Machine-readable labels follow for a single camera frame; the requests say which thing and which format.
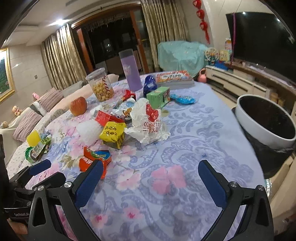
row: screw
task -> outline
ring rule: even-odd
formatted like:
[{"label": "screw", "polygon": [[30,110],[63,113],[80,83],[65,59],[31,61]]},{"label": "screw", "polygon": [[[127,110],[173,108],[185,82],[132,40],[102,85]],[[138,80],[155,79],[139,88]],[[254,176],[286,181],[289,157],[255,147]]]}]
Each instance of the screw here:
[{"label": "screw", "polygon": [[65,187],[65,188],[69,188],[70,186],[72,186],[72,182],[66,182],[66,183],[64,184],[64,187]]},{"label": "screw", "polygon": [[230,185],[233,187],[233,188],[236,188],[238,186],[238,183],[237,182],[230,182]]},{"label": "screw", "polygon": [[262,185],[258,185],[258,189],[259,189],[260,191],[263,191],[265,188],[264,188]]},{"label": "screw", "polygon": [[44,186],[41,185],[41,186],[39,186],[37,189],[38,189],[38,191],[42,191],[42,190],[44,189]]}]

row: blue gripper pad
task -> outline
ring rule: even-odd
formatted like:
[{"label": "blue gripper pad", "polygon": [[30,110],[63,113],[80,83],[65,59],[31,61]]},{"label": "blue gripper pad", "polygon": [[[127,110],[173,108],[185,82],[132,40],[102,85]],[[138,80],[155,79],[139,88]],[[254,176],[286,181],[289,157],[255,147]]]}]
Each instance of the blue gripper pad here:
[{"label": "blue gripper pad", "polygon": [[201,180],[210,193],[216,206],[225,209],[227,206],[226,193],[223,187],[219,184],[219,181],[215,178],[203,161],[198,164],[197,169]]},{"label": "blue gripper pad", "polygon": [[31,166],[30,170],[29,170],[29,174],[32,176],[36,176],[37,174],[45,171],[46,169],[49,169],[51,167],[51,165],[52,164],[51,164],[50,160],[45,159],[44,161],[42,161],[34,166]]},{"label": "blue gripper pad", "polygon": [[103,171],[103,163],[98,161],[91,172],[85,177],[75,193],[75,205],[77,208],[84,207],[87,204],[103,174]]}]

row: painting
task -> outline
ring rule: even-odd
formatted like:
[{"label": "painting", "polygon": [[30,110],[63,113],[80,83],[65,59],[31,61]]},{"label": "painting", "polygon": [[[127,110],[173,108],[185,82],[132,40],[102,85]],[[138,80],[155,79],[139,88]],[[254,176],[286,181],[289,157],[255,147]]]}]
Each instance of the painting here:
[{"label": "painting", "polygon": [[15,93],[8,48],[0,49],[0,103]]}]

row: teal cloth cover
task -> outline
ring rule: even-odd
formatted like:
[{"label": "teal cloth cover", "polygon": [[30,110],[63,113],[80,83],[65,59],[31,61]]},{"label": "teal cloth cover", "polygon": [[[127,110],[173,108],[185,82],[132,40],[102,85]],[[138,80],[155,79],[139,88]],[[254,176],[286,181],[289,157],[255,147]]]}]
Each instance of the teal cloth cover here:
[{"label": "teal cloth cover", "polygon": [[158,45],[158,64],[164,71],[187,70],[194,77],[205,66],[206,45],[172,41]]}]

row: ceiling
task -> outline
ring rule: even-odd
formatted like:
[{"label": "ceiling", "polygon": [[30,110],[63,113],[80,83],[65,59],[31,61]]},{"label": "ceiling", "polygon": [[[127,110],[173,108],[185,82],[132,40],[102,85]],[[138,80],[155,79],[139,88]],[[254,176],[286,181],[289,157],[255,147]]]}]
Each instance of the ceiling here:
[{"label": "ceiling", "polygon": [[20,22],[3,47],[18,44],[40,45],[50,34],[60,28],[50,26],[58,19],[72,23],[109,8],[131,2],[128,0],[39,0],[28,15]]}]

